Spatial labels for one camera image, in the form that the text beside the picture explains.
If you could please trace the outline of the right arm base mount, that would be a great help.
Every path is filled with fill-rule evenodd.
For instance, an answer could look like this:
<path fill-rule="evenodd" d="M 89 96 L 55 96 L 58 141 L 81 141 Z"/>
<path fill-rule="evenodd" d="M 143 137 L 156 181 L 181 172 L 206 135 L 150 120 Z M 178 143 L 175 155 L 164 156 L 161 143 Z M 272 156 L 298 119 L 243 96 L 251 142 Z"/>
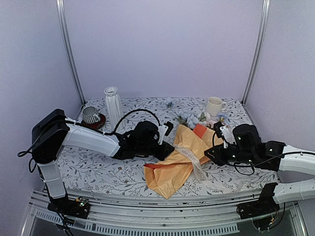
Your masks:
<path fill-rule="evenodd" d="M 265 225 L 260 225 L 259 223 L 256 223 L 254 226 L 257 226 L 257 229 L 260 231 L 268 231 L 276 227 L 283 219 L 282 216 L 280 221 L 278 223 L 275 223 L 276 217 L 278 216 L 280 210 L 280 205 L 277 204 L 273 199 L 275 195 L 274 190 L 277 185 L 278 183 L 266 184 L 263 187 L 258 200 L 238 204 L 236 212 L 239 214 L 240 218 L 248 219 L 269 213 L 275 213 L 275 216 L 271 217 L 269 223 L 266 223 Z"/>

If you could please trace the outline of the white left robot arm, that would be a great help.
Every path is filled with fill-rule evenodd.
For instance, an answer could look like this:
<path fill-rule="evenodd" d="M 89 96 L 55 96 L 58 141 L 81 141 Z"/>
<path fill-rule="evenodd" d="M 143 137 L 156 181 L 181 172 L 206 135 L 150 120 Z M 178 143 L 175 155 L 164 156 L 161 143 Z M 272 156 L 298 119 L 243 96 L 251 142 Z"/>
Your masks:
<path fill-rule="evenodd" d="M 63 146 L 74 146 L 93 150 L 118 160 L 134 157 L 153 156 L 163 161 L 174 147 L 164 141 L 172 131 L 171 122 L 154 124 L 141 121 L 133 130 L 124 134 L 116 131 L 104 133 L 84 127 L 65 116 L 64 111 L 56 109 L 32 129 L 32 159 L 38 165 L 49 196 L 62 213 L 70 213 L 72 200 L 67 198 L 60 170 L 57 165 L 58 153 Z"/>

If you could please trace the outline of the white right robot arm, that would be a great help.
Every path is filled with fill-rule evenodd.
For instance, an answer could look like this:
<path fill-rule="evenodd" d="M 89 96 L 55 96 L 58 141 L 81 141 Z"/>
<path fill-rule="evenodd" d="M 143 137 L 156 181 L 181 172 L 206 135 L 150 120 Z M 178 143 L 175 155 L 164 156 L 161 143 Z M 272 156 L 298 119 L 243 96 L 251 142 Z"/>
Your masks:
<path fill-rule="evenodd" d="M 262 142 L 254 125 L 241 124 L 228 131 L 221 122 L 214 130 L 223 144 L 213 146 L 204 154 L 218 166 L 262 169 L 269 171 L 315 174 L 315 153 L 279 141 Z M 254 204 L 258 214 L 265 214 L 273 205 L 315 197 L 315 180 L 292 183 L 270 183 L 263 187 Z"/>

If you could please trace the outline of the white ribbed ceramic vase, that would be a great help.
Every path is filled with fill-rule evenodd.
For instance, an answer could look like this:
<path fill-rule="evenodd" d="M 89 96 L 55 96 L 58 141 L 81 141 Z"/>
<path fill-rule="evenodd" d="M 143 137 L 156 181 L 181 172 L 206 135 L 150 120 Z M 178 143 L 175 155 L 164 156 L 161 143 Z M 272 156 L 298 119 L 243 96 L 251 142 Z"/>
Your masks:
<path fill-rule="evenodd" d="M 104 90 L 104 94 L 110 124 L 114 129 L 117 123 L 124 116 L 122 111 L 121 99 L 118 94 L 118 88 L 108 87 Z"/>

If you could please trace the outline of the white printed ribbon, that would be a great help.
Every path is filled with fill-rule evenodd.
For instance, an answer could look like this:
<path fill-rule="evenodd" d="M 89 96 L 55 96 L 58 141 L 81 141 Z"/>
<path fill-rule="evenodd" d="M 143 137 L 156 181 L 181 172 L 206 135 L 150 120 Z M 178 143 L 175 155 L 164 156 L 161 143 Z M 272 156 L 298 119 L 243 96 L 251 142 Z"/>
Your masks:
<path fill-rule="evenodd" d="M 242 189 L 244 185 L 243 180 L 238 183 L 237 187 L 233 187 L 231 190 L 228 190 L 221 184 L 214 181 L 213 177 L 209 178 L 206 175 L 206 172 L 202 170 L 200 160 L 194 155 L 194 153 L 191 150 L 185 147 L 181 147 L 179 145 L 175 145 L 174 147 L 177 152 L 184 155 L 186 158 L 188 158 L 191 161 L 195 178 L 201 184 L 205 185 L 207 188 L 216 189 L 219 191 L 231 191 L 231 192 L 239 192 Z"/>

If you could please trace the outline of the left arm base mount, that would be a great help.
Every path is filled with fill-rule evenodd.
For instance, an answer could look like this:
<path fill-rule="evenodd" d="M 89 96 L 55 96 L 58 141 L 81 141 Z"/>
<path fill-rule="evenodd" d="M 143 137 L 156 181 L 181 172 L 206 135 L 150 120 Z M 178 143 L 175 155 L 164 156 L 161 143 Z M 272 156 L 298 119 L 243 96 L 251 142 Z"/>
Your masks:
<path fill-rule="evenodd" d="M 91 205 L 89 199 L 78 197 L 75 200 L 69 199 L 68 194 L 64 197 L 53 199 L 50 195 L 47 209 L 60 215 L 67 215 L 81 219 L 87 219 Z"/>

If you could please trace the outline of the orange paper flower bouquet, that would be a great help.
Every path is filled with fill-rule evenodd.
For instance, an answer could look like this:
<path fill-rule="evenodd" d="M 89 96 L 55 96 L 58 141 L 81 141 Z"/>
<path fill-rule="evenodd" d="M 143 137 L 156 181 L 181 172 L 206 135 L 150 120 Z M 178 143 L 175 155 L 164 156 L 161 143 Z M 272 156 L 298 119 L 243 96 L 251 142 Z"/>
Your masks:
<path fill-rule="evenodd" d="M 200 160 L 201 166 L 207 162 L 213 163 L 204 155 L 204 151 L 212 148 L 214 145 L 222 144 L 223 141 L 216 137 L 214 130 L 206 126 L 213 124 L 210 114 L 202 112 L 196 116 L 189 111 L 181 110 L 178 114 L 178 120 L 180 124 L 173 144 L 191 150 Z M 166 199 L 177 192 L 192 173 L 194 174 L 191 161 L 176 150 L 163 161 L 144 165 L 147 187 Z M 213 179 L 228 190 L 232 189 L 232 187 L 220 182 L 216 177 L 213 177 Z"/>

